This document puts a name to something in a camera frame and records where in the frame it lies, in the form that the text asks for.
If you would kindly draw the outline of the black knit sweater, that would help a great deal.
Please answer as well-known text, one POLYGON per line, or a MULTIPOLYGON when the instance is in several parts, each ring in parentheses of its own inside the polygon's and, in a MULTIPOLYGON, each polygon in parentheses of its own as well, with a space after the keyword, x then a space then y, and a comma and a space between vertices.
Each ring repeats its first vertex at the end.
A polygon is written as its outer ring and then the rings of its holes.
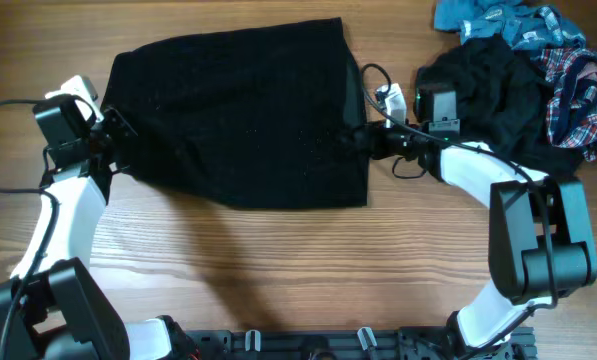
POLYGON ((103 98, 123 170, 240 208, 361 207, 367 118, 338 18, 187 35, 117 55, 103 98))

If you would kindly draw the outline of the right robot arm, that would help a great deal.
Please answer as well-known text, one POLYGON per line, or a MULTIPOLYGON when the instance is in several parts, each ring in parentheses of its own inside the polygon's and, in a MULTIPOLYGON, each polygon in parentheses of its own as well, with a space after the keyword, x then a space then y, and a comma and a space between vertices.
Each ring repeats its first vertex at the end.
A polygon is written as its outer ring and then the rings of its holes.
POLYGON ((461 141, 452 89, 419 90, 419 104, 432 107, 420 127, 409 124, 397 84, 387 83, 366 98, 385 118, 364 129, 373 158, 416 161, 424 174, 462 189, 489 214, 489 281, 444 326, 400 329, 400 357, 523 358, 524 322, 597 279, 581 182, 524 168, 483 142, 461 141))

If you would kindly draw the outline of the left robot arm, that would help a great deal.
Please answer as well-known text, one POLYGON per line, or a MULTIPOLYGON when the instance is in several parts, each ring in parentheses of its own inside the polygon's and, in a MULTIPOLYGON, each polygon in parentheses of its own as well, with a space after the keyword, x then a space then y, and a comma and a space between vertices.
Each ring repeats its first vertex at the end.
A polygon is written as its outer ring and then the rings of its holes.
POLYGON ((36 188, 42 205, 29 246, 0 284, 1 359, 198 359, 169 316, 124 322, 89 273, 109 201, 110 137, 96 96, 59 91, 31 101, 47 141, 36 188))

